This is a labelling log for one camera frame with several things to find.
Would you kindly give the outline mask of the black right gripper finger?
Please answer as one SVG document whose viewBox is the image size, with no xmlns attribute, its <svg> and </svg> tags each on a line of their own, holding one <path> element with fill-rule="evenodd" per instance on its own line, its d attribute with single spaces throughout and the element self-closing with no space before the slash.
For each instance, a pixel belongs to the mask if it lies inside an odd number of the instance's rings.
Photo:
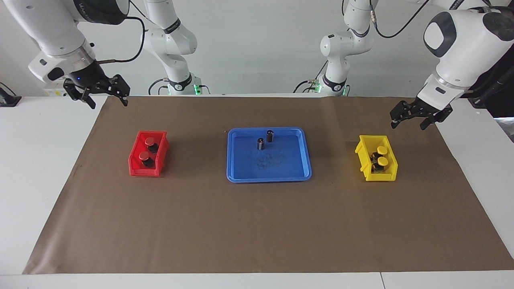
<svg viewBox="0 0 514 289">
<path fill-rule="evenodd" d="M 119 74 L 108 79 L 108 82 L 110 84 L 108 87 L 108 94 L 110 96 L 117 97 L 123 106 L 127 107 L 129 101 L 128 96 L 130 95 L 130 86 L 127 82 Z"/>
<path fill-rule="evenodd" d="M 64 80 L 63 88 L 66 91 L 66 94 L 73 101 L 81 101 L 84 104 L 87 104 L 91 109 L 96 108 L 95 101 L 90 97 L 89 88 L 82 88 L 80 86 L 77 86 L 71 79 Z"/>
</svg>

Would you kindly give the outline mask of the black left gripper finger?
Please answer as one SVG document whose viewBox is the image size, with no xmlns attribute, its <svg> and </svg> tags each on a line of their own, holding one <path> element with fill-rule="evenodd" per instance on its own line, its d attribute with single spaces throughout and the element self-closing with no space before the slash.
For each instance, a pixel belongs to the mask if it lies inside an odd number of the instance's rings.
<svg viewBox="0 0 514 289">
<path fill-rule="evenodd" d="M 390 111 L 391 117 L 391 128 L 395 129 L 397 126 L 405 121 L 411 119 L 413 104 L 409 104 L 406 101 L 400 101 Z"/>
<path fill-rule="evenodd" d="M 435 123 L 443 122 L 448 117 L 448 110 L 441 110 L 435 114 L 428 115 L 419 125 L 421 130 L 426 130 Z"/>
</svg>

